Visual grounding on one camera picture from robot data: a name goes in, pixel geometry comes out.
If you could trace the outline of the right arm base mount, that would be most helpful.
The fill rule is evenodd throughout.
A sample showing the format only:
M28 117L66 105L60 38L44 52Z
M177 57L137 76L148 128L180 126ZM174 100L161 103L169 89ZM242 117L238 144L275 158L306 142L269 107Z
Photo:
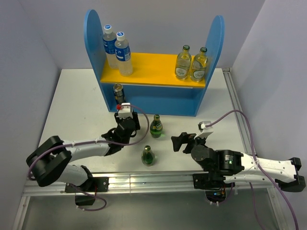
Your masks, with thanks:
M194 173L192 179L194 189L204 190L206 201L215 207L224 204L235 187L235 183L227 183L225 176L214 172Z

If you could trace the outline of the green glass bottle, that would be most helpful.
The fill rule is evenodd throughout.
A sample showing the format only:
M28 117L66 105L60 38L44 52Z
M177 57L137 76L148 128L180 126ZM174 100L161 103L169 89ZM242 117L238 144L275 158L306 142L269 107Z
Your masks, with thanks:
M146 166L152 166L154 164L155 155L149 145L146 145L144 147L144 150L141 155L141 160L142 163Z
M163 131L163 124L160 120L160 115L156 114L153 117L153 121L150 125L150 133L153 138L159 138Z

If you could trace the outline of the dark can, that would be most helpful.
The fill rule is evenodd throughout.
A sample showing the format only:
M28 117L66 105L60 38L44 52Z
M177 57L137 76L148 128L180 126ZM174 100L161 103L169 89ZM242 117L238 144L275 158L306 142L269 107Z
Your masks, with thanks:
M123 86L119 83L114 84L113 93L117 104L126 102Z

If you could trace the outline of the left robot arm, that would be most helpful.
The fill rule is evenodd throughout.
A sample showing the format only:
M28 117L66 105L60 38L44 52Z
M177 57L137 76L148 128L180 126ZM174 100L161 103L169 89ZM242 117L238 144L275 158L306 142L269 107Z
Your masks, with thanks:
M92 189L95 180L89 169L84 165L72 165L71 162L115 154L129 145L130 139L141 128L135 111L119 111L114 117L117 127L95 140L73 142L64 141L59 136L48 138L26 159L28 178L37 181L40 187L63 182L73 184L82 191Z

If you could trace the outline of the green glass bottle front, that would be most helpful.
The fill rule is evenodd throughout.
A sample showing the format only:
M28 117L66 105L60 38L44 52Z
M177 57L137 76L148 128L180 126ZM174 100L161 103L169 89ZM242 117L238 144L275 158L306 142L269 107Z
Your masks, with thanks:
M154 164L155 155L149 145L146 145L144 147L144 150L141 155L141 160L142 163L146 166L152 166Z

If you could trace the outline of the Pocari bottle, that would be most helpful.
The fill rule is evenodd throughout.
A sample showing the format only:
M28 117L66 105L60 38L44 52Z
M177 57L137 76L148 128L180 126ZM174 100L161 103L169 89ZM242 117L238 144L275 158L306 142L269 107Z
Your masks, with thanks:
M110 68L118 69L118 61L116 58L115 42L117 40L116 34L110 24L103 27L103 45L106 52L107 62Z
M117 32L116 37L115 54L118 60L118 69L122 76L129 76L133 73L129 42L124 32Z

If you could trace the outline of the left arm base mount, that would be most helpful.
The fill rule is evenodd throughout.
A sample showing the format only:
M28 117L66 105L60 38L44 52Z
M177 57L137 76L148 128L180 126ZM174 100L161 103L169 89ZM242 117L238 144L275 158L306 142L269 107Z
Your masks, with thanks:
M80 186L66 183L64 192L67 194L75 194L75 204L77 208L84 211L99 211L106 207L107 202L104 198L98 196L100 192L107 192L109 186L108 177L93 177L88 179ZM100 208L92 208L95 201L102 201Z

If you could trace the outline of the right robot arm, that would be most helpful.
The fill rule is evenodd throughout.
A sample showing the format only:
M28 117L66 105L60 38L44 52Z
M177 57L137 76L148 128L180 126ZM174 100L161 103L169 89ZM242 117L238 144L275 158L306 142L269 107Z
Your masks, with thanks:
M206 138L186 132L178 137L172 136L171 141L175 152L185 144L183 153L190 154L202 168L203 173L193 175L196 189L213 190L237 184L266 185L275 182L282 191L296 193L306 187L305 178L298 173L302 166L299 158L275 161L229 149L213 150L206 146Z

